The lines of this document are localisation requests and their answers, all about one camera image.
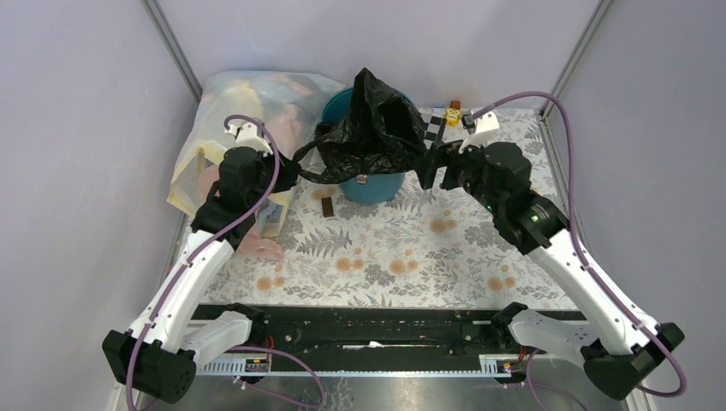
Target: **flower pattern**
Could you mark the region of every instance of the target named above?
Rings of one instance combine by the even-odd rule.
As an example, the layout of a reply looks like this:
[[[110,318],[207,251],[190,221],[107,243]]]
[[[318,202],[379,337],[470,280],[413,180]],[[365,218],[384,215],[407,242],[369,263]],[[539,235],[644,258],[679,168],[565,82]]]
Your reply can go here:
[[[443,111],[421,112],[426,118]],[[519,144],[533,164],[533,188],[562,206],[534,110],[498,110],[497,116],[495,140]],[[466,137],[461,126],[446,134],[447,140]],[[481,309],[518,301],[576,309],[551,277],[494,230],[477,201],[461,189],[437,187],[421,190],[411,172],[391,202],[362,205],[347,201],[336,186],[300,181],[275,239],[285,260],[235,254],[202,301]],[[320,198],[327,196],[335,216],[324,218]]]

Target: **clear plastic bag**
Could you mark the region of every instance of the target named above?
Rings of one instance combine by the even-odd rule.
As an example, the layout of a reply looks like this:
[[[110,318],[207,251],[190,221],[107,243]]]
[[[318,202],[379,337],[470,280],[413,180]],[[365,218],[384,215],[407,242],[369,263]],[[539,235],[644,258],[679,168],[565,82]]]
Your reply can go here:
[[[190,217],[204,203],[206,191],[215,176],[218,178],[216,168],[224,153],[235,146],[235,137],[224,132],[227,116],[257,117],[270,130],[280,152],[292,158],[312,140],[323,107],[342,89],[343,84],[318,74],[230,71],[213,75],[205,83],[194,127],[176,160],[167,201]],[[259,212],[263,218],[258,218],[257,235],[271,237],[280,232],[293,191],[270,196],[270,202]],[[244,245],[240,250],[247,254],[255,255],[259,248],[250,252]],[[269,255],[281,252],[270,243],[267,246]]]

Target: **trash bin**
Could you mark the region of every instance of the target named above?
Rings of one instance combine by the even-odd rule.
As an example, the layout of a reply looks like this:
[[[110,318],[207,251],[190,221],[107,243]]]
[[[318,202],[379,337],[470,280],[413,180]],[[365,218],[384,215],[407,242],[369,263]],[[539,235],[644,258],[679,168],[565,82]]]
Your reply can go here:
[[[348,88],[333,96],[323,108],[322,122],[340,122],[350,106],[350,96],[353,89]],[[345,198],[349,201],[363,204],[376,204],[385,201],[392,201],[403,184],[405,173],[397,174],[376,174],[361,178],[351,178],[346,182],[338,184]]]

